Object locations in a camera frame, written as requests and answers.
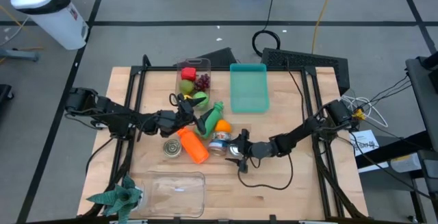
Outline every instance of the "toy fruit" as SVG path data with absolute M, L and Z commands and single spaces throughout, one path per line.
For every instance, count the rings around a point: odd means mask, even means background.
M 214 128 L 215 132 L 227 132 L 231 133 L 231 125 L 230 123 L 226 122 L 225 120 L 219 120 L 216 123 L 216 127 Z
M 195 81 L 196 80 L 196 68 L 193 67 L 184 67 L 181 70 L 181 79 Z
M 204 101 L 202 101 L 202 102 L 200 102 L 198 105 L 196 105 L 196 107 L 204 108 L 204 107 L 208 104 L 209 98 L 208 98 L 208 95 L 205 94 L 205 93 L 202 92 L 202 91 L 200 91 L 200 92 L 196 92 L 196 93 L 193 95 L 193 97 L 192 97 L 193 99 L 198 99 L 198 98 L 203 98 L 203 97 L 206 97 L 206 98 L 204 99 Z
M 179 91 L 183 93 L 183 95 L 188 95 L 193 90 L 194 84 L 190 80 L 183 79 L 179 82 Z
M 205 91 L 208 88 L 210 88 L 210 76 L 208 74 L 201 75 L 194 82 L 194 89 L 197 91 Z

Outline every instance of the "artificial plant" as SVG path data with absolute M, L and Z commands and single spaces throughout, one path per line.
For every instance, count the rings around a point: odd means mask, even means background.
M 103 214 L 109 216 L 117 212 L 118 222 L 127 223 L 131 210 L 135 208 L 141 199 L 142 191 L 136 188 L 136 183 L 126 175 L 123 178 L 122 186 L 116 184 L 114 190 L 92 195 L 87 200 L 93 203 L 108 206 Z

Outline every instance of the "purple grapes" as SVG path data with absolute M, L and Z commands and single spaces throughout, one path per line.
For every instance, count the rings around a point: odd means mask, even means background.
M 210 76 L 208 74 L 201 75 L 194 82 L 194 89 L 197 91 L 205 91 L 208 88 L 210 88 Z

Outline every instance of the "black cable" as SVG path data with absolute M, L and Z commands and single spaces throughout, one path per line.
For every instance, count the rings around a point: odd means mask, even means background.
M 371 162 L 373 165 L 377 166 L 378 168 L 382 169 L 384 172 L 386 172 L 388 175 L 390 175 L 391 177 L 393 177 L 395 180 L 397 180 L 398 182 L 404 184 L 405 186 L 409 187 L 411 190 L 415 191 L 416 193 L 420 194 L 421 196 L 432 200 L 430 198 L 429 195 L 417 190 L 415 187 L 411 186 L 410 184 L 404 182 L 403 180 L 401 180 L 399 177 L 395 176 L 393 173 L 391 173 L 390 171 L 388 171 L 387 169 L 384 169 L 381 165 L 377 164 L 375 161 L 373 161 L 368 155 L 365 155 L 364 152 L 362 152 L 362 149 L 359 147 L 359 145 L 357 144 L 357 139 L 356 136 L 350 132 L 350 134 L 353 136 L 353 138 L 355 138 L 355 142 L 356 142 L 356 146 L 359 149 L 359 151 L 361 152 L 361 155 L 369 162 Z
M 93 159 L 93 157 L 102 150 L 105 146 L 107 146 L 114 138 L 110 138 L 107 142 L 105 142 L 102 146 L 100 146 L 93 154 L 91 154 L 90 158 L 87 161 L 87 166 L 85 167 L 85 175 L 88 173 L 88 167 L 90 166 L 90 162 Z
M 372 99 L 369 103 L 371 103 L 371 102 L 373 102 L 373 101 L 379 101 L 379 100 L 381 100 L 381 99 L 384 99 L 384 98 L 386 98 L 386 97 L 388 97 L 388 96 L 391 96 L 393 93 L 395 93 L 395 91 L 397 91 L 397 90 L 400 90 L 401 88 L 405 88 L 405 87 L 409 87 L 409 86 L 406 86 L 406 84 L 409 84 L 409 83 L 411 83 L 411 80 L 407 80 L 406 82 L 404 82 L 403 84 L 401 84 L 400 86 L 398 86 L 398 87 L 393 87 L 393 89 L 391 89 L 390 91 L 388 91 L 383 97 L 379 97 L 379 98 L 377 98 L 377 99 Z
M 143 121 L 141 123 L 141 125 L 138 128 L 138 135 L 137 135 L 137 142 L 140 141 L 141 137 L 142 137 L 142 133 L 143 133 L 143 127 L 146 124 L 146 122 L 150 121 L 151 119 L 153 119 L 155 116 L 152 115 L 151 117 L 147 118 L 145 121 Z
M 411 142 L 411 141 L 409 141 L 409 140 L 406 140 L 406 139 L 404 139 L 404 138 L 398 137 L 398 136 L 392 134 L 391 132 L 387 132 L 387 131 L 385 131 L 385 130 L 379 128 L 378 126 L 376 126 L 375 124 L 373 124 L 373 123 L 371 123 L 371 122 L 369 122 L 369 121 L 367 121 L 367 120 L 364 120 L 364 121 L 365 121 L 366 123 L 372 125 L 373 127 L 377 128 L 377 129 L 380 130 L 381 132 L 385 132 L 386 134 L 393 136 L 394 138 L 400 139 L 401 141 L 407 142 L 407 143 L 409 143 L 410 145 L 416 146 L 416 147 L 418 147 L 418 148 L 420 148 L 420 149 L 430 151 L 430 149 L 427 149 L 427 148 L 425 148 L 425 147 L 423 147 L 423 146 L 421 146 L 421 145 L 417 145 L 416 143 Z
M 88 128 L 91 128 L 91 129 L 95 129 L 95 130 L 100 130 L 101 128 L 98 128 L 98 127 L 94 127 L 94 126 L 92 126 L 92 125 L 89 125 L 89 124 L 87 124 L 87 123 L 85 123 L 85 122 L 83 122 L 83 121 L 81 121 L 81 120 L 79 120 L 79 119 L 76 119 L 76 118 L 73 118 L 70 114 L 64 114 L 64 117 L 66 117 L 66 119 L 69 119 L 69 120 L 72 120 L 72 121 L 77 121 L 77 122 L 79 122 L 79 123 L 81 123 L 82 125 L 85 125 L 86 127 L 88 127 Z
M 390 89 L 396 87 L 400 82 L 402 82 L 403 80 L 405 80 L 407 77 L 408 77 L 408 75 L 404 76 L 399 82 L 395 83 L 393 86 L 391 86 L 391 87 L 389 87 L 389 88 L 387 88 L 387 89 L 385 89 L 385 90 L 380 91 L 379 93 L 377 93 L 377 95 L 375 95 L 373 98 L 371 98 L 371 100 L 370 100 L 369 102 L 363 103 L 362 105 L 360 105 L 360 106 L 357 107 L 357 108 L 358 108 L 358 109 L 359 109 L 359 108 L 362 108 L 363 106 L 365 106 L 365 105 L 367 105 L 367 104 L 373 102 L 374 99 L 377 98 L 380 94 L 382 94 L 382 93 L 384 93 L 384 92 L 386 92 L 386 91 L 388 91 L 388 90 L 390 90 Z
M 295 86 L 296 86 L 296 88 L 298 89 L 298 91 L 299 91 L 299 93 L 300 93 L 300 96 L 301 96 L 301 116 L 302 116 L 302 122 L 304 123 L 304 122 L 305 122 L 305 119 L 306 119 L 306 118 L 305 118 L 305 115 L 304 115 L 304 96 L 302 95 L 302 92 L 301 92 L 300 86 L 298 86 L 298 84 L 296 83 L 296 80 L 295 80 L 294 75 L 290 72 L 290 69 L 289 69 L 289 61 L 287 61 L 286 66 L 287 66 L 287 71 L 289 72 L 289 75 L 292 77 L 292 80 L 294 80 Z
M 291 174 L 290 174 L 290 179 L 289 179 L 288 183 L 284 187 L 274 187 L 274 186 L 269 186 L 266 184 L 257 184 L 257 185 L 245 184 L 245 182 L 243 182 L 242 179 L 240 178 L 240 171 L 239 170 L 237 170 L 237 177 L 239 178 L 240 183 L 242 183 L 244 186 L 249 187 L 249 188 L 266 187 L 266 188 L 270 188 L 273 190 L 284 190 L 287 187 L 289 187 L 290 183 L 292 182 L 292 178 L 294 177 L 294 165 L 292 164 L 292 159 L 290 158 L 290 154 L 288 154 L 287 156 L 288 156 L 289 162 L 290 162 Z
M 254 36 L 253 36 L 253 49 L 254 49 L 254 51 L 255 51 L 255 53 L 258 55 L 258 56 L 262 56 L 263 55 L 263 53 L 262 52 L 260 52 L 258 49 L 257 49 L 257 47 L 255 46 L 255 39 L 260 35 L 260 34 L 268 34 L 268 35 L 270 35 L 271 37 L 273 37 L 274 39 L 275 39 L 275 42 L 276 42 L 276 49 L 280 49 L 280 46 L 281 46 L 281 41 L 280 41 L 280 37 L 279 37 L 279 35 L 277 35 L 276 33 L 274 33 L 274 32 L 271 32 L 271 31 L 268 31 L 268 30 L 266 30 L 266 27 L 268 26 L 268 24 L 269 24 L 269 19 L 270 19 L 270 17 L 271 17 L 271 9 L 272 9 L 272 2 L 273 2 L 274 0 L 271 0 L 271 3 L 270 3 L 270 5 L 269 5 L 269 13 L 268 13 L 268 19 L 266 20 L 266 24 L 265 24 L 265 27 L 261 30 L 261 31 L 258 31 L 258 32 L 255 32 L 255 34 L 254 34 Z
M 332 141 L 330 141 L 330 142 L 328 142 L 328 145 L 331 147 L 331 143 L 333 142 L 333 140 Z M 327 152 L 327 150 L 325 149 L 323 152 L 321 152 L 320 153 L 320 155 L 324 155 L 325 153 Z
M 249 160 L 251 161 L 251 164 L 255 169 L 258 169 L 260 167 L 261 159 L 259 159 L 259 164 L 257 166 L 255 166 L 255 163 L 253 162 L 253 159 L 251 157 L 249 157 Z
M 354 101 L 357 102 L 357 97 L 356 97 L 356 92 L 355 92 L 355 90 L 351 89 L 351 92 L 353 93 L 353 97 L 355 98 Z M 361 123 L 357 121 L 357 122 L 356 122 L 356 126 L 354 126 L 353 129 L 359 131 L 359 130 L 361 129 Z
M 131 168 L 132 154 L 133 154 L 134 143 L 132 140 L 128 142 L 128 147 L 126 149 L 125 159 L 123 159 L 123 163 L 120 165 L 120 168 L 117 170 L 114 177 L 109 181 L 107 188 L 104 192 L 114 189 L 114 185 L 119 182 L 122 177 L 124 177 L 128 172 L 129 168 Z M 97 216 L 101 211 L 103 204 L 95 203 L 93 206 L 82 215 L 82 217 L 86 216 Z
M 391 91 L 389 91 L 385 96 L 373 100 L 373 101 L 376 101 L 376 103 L 372 104 L 372 106 L 377 105 L 377 103 L 378 103 L 380 100 L 385 99 L 385 98 L 388 98 L 388 97 L 391 97 L 391 96 L 393 96 L 393 95 L 395 95 L 395 94 L 398 94 L 398 93 L 402 92 L 403 90 L 406 90 L 407 88 L 409 88 L 409 87 L 411 87 L 411 86 L 412 86 L 412 84 L 410 84 L 410 85 L 404 87 L 403 89 L 401 89 L 401 90 L 399 90 L 399 91 L 393 92 L 393 93 L 391 93 Z

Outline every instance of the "white trash can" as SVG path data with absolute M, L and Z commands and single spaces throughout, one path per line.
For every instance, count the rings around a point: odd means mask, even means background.
M 88 25 L 71 0 L 10 0 L 66 49 L 85 45 Z

